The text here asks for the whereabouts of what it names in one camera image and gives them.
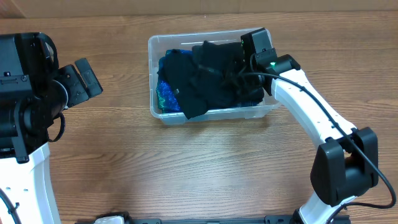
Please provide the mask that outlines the black garment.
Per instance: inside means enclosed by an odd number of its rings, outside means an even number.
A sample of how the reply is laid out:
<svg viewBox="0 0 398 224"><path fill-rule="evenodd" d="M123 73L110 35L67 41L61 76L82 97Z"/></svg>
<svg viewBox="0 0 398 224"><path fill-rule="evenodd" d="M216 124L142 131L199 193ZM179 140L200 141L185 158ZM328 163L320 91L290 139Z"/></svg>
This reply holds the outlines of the black garment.
<svg viewBox="0 0 398 224"><path fill-rule="evenodd" d="M198 73L191 78L190 84L211 109L233 108L239 101L263 99L265 96L260 78L247 76L244 71L221 80L198 70Z"/></svg>
<svg viewBox="0 0 398 224"><path fill-rule="evenodd" d="M174 96L187 119L201 116L208 111L207 102L199 97L190 84L198 73L193 56L172 52L164 60L162 74L165 75Z"/></svg>
<svg viewBox="0 0 398 224"><path fill-rule="evenodd" d="M192 47L193 62L200 72L225 80L247 68L243 46L240 42L214 44L204 41Z"/></svg>

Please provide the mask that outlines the blue denim jeans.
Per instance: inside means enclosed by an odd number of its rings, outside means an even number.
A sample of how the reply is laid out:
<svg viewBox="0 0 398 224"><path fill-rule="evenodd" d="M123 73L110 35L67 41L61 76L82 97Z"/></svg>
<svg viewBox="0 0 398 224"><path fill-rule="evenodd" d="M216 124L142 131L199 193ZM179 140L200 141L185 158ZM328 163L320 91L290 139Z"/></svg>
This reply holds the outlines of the blue denim jeans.
<svg viewBox="0 0 398 224"><path fill-rule="evenodd" d="M243 101L239 101L236 104L236 107L249 107L249 106L257 106L259 103L263 101L262 98L255 98L255 99L245 99Z"/></svg>

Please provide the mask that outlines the sparkly blue fabric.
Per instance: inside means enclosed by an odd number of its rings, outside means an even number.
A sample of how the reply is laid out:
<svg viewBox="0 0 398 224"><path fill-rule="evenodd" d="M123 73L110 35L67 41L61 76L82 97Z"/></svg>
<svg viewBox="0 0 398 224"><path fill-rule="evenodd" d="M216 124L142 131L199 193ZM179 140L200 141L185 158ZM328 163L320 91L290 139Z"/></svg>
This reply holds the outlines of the sparkly blue fabric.
<svg viewBox="0 0 398 224"><path fill-rule="evenodd" d="M168 56L168 54L171 54L172 52L181 52L182 54L192 55L191 50L169 49L166 51L165 55L159 60L159 70L157 72L158 82L155 90L157 94L157 106L158 109L162 111L162 113L179 113L182 111L168 81L166 80L165 75L162 74L164 60L166 56Z"/></svg>

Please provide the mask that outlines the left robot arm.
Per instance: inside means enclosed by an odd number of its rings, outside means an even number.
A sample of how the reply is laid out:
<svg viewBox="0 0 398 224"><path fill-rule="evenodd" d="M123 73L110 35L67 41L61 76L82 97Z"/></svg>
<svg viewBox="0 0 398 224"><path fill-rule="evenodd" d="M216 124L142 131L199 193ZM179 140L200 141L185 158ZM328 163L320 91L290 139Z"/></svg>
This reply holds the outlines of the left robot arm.
<svg viewBox="0 0 398 224"><path fill-rule="evenodd" d="M63 112L102 94L87 59L61 67L42 32L1 36L1 222L59 223L48 129Z"/></svg>

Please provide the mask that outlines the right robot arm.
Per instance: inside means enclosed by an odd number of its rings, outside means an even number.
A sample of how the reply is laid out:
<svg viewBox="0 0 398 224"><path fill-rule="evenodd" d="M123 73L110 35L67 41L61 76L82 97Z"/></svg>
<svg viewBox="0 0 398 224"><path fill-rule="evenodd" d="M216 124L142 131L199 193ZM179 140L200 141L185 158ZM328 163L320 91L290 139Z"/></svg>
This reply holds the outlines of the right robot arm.
<svg viewBox="0 0 398 224"><path fill-rule="evenodd" d="M268 215L266 223L349 223L336 212L379 182L378 142L370 128L357 129L312 87L300 64L278 56L265 28L241 36L245 59L268 95L282 103L310 136L317 152L310 173L314 192L292 215Z"/></svg>

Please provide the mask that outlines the clear plastic storage bin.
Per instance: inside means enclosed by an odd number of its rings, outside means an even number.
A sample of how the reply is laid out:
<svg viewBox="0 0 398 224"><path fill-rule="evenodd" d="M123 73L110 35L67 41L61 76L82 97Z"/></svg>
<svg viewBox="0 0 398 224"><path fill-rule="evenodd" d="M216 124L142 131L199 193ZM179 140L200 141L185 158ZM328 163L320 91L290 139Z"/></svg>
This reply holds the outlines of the clear plastic storage bin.
<svg viewBox="0 0 398 224"><path fill-rule="evenodd" d="M161 120L165 125L181 125L189 122L203 122L224 119L252 119L262 118L272 110L280 107L280 103L267 93L256 106L237 107L219 110L209 110L207 113L191 119L187 119L182 112L163 113L158 107L156 87L158 83L159 60L167 50L180 49L191 50L195 45L201 45L204 41L214 44L227 44L239 42L241 36L256 30L255 27L238 30L219 30L214 32L196 32L187 34L154 35L148 40L149 58L149 90L150 112L153 117Z"/></svg>

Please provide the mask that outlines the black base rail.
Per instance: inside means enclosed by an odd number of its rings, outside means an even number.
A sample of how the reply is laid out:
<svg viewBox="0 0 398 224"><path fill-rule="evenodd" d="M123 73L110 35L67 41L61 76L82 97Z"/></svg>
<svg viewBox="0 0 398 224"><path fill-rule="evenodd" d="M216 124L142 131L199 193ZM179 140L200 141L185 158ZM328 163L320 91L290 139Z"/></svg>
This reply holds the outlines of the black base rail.
<svg viewBox="0 0 398 224"><path fill-rule="evenodd" d="M294 224L299 223L292 215L268 215L264 218L222 218L222 219L185 219L161 220L158 218L132 219L132 224Z"/></svg>

